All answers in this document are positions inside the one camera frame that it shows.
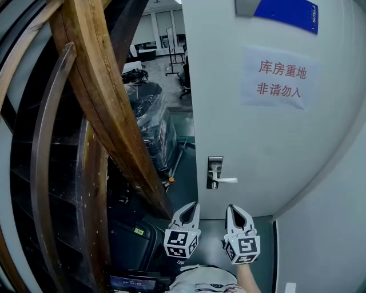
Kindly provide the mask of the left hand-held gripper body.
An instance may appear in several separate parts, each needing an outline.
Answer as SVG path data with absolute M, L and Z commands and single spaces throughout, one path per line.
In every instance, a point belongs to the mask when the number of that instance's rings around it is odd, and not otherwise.
M 165 230 L 164 249 L 168 257 L 189 259 L 198 247 L 201 230 L 192 226 L 170 224 Z

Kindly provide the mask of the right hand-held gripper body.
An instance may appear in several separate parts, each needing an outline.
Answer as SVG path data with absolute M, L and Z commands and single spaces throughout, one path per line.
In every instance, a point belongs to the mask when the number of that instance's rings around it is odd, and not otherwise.
M 232 265 L 253 263 L 260 254 L 260 237 L 256 229 L 237 234 L 226 234 L 223 249 Z

